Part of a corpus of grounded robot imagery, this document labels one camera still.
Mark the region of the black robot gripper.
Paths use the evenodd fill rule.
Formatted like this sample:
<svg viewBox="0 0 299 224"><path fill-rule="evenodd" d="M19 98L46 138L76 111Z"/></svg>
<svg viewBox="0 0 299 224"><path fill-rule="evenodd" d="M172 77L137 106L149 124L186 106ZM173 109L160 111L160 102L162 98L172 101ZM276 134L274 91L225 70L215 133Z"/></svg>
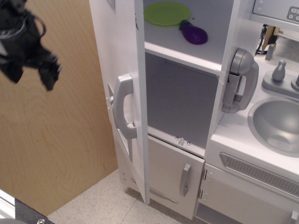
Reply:
<svg viewBox="0 0 299 224"><path fill-rule="evenodd" d="M25 0L0 2L0 70L12 82L23 75L23 67L38 70L47 91L54 88L62 66L57 56L44 48L44 22L25 8Z"/></svg>

